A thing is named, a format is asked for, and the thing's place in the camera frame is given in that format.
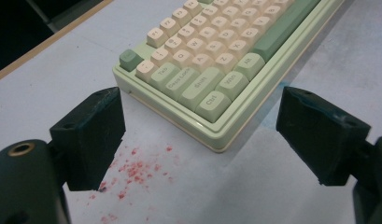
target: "green keyboard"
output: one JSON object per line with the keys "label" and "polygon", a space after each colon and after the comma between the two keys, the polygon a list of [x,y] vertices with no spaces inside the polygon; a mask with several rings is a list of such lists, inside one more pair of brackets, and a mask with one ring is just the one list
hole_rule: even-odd
{"label": "green keyboard", "polygon": [[343,1],[189,0],[120,55],[115,79],[222,152]]}

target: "white table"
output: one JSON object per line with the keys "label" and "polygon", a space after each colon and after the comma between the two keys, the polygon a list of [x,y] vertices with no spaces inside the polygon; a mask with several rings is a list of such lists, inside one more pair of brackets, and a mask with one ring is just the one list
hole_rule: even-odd
{"label": "white table", "polygon": [[[49,142],[60,118],[116,86],[111,68],[119,55],[183,2],[114,0],[1,79],[0,150],[26,139]],[[346,1],[223,154],[122,93],[127,132],[106,192],[64,186],[73,223],[354,223],[355,180],[320,186],[275,129],[286,85],[370,124],[374,144],[382,135],[382,0]],[[143,181],[122,171],[136,164]]]}

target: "ctrl key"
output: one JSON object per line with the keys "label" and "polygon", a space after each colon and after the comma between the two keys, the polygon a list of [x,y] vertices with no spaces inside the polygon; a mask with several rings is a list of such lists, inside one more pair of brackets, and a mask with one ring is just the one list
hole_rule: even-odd
{"label": "ctrl key", "polygon": [[119,57],[120,67],[128,72],[135,70],[142,61],[144,59],[132,49],[125,50]]}
{"label": "ctrl key", "polygon": [[231,100],[222,92],[212,91],[197,106],[195,112],[211,123],[215,123],[231,103]]}

